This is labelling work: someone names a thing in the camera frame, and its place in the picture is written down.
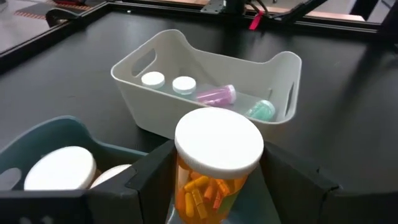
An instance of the black table surface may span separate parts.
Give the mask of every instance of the black table surface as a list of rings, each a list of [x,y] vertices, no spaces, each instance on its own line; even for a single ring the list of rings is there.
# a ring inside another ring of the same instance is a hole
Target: black table surface
[[[0,76],[0,147],[65,114],[106,143],[146,152],[161,145],[165,138],[135,125],[110,70],[165,29],[182,31],[200,50],[255,62],[295,52],[303,62],[297,113],[270,140],[320,165],[345,190],[398,190],[398,63],[391,46],[120,12]]]

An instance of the pill bottle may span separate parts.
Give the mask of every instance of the pill bottle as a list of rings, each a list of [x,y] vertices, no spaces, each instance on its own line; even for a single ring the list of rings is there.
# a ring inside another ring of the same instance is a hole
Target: pill bottle
[[[102,184],[105,180],[108,180],[114,177],[115,175],[118,175],[120,172],[124,171],[130,166],[131,166],[130,164],[124,164],[108,169],[107,171],[103,172],[96,180],[94,180],[90,188],[92,189],[93,187]]]
[[[141,77],[142,85],[154,90],[160,89],[164,86],[164,75],[160,72],[148,72]]]
[[[178,95],[189,96],[191,95],[197,87],[195,79],[192,77],[177,77],[173,80],[173,90]]]
[[[63,147],[48,153],[30,169],[24,190],[88,189],[100,174],[87,149]]]
[[[270,121],[275,115],[275,107],[268,100],[260,100],[244,115],[260,121]]]
[[[226,106],[236,100],[236,91],[233,85],[226,85],[197,94],[197,101],[208,106]]]
[[[264,141],[255,125],[223,108],[187,113],[175,130],[175,209],[186,223],[220,223],[247,176],[257,167]]]

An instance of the pink vial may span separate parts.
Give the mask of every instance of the pink vial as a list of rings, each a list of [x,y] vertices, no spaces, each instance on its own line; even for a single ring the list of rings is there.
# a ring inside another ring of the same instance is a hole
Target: pink vial
[[[226,85],[214,90],[198,93],[197,100],[208,106],[226,106],[235,102],[236,91],[234,86]]]

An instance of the small vial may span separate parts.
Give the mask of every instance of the small vial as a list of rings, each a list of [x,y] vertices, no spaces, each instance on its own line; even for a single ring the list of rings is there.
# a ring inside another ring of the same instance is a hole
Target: small vial
[[[260,100],[244,115],[260,121],[270,121],[275,115],[275,107],[268,100]]]
[[[180,95],[192,94],[197,87],[197,82],[191,77],[178,77],[173,80],[173,90]]]
[[[154,90],[164,85],[164,75],[160,72],[148,72],[141,77],[142,85]]]
[[[114,177],[115,175],[118,175],[125,169],[129,168],[131,165],[130,164],[124,164],[124,165],[119,165],[113,168],[108,169],[107,171],[103,172],[91,185],[91,189],[99,184],[102,184],[106,180]]]
[[[235,87],[232,85],[222,86],[214,90],[204,91],[197,95],[197,101],[208,106],[226,106],[233,104],[236,100]]]
[[[87,149],[63,147],[48,153],[30,169],[24,190],[88,189],[99,175],[94,157]]]

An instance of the large white lid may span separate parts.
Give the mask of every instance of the large white lid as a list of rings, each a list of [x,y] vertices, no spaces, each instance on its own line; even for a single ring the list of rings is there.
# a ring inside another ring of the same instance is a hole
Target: large white lid
[[[57,149],[37,162],[26,176],[25,190],[87,189],[96,170],[93,155],[82,147]]]
[[[175,128],[175,146],[195,171],[218,179],[253,171],[264,150],[260,131],[243,115],[223,108],[187,113]]]
[[[197,82],[192,77],[177,77],[173,80],[173,90],[181,95],[188,95],[195,91]]]
[[[108,169],[107,171],[103,172],[91,185],[91,189],[98,184],[102,184],[105,180],[109,180],[110,178],[118,175],[120,172],[124,171],[125,169],[129,168],[130,164],[119,165],[113,168]]]
[[[157,89],[164,85],[164,75],[160,72],[148,72],[141,77],[143,86],[148,88]]]

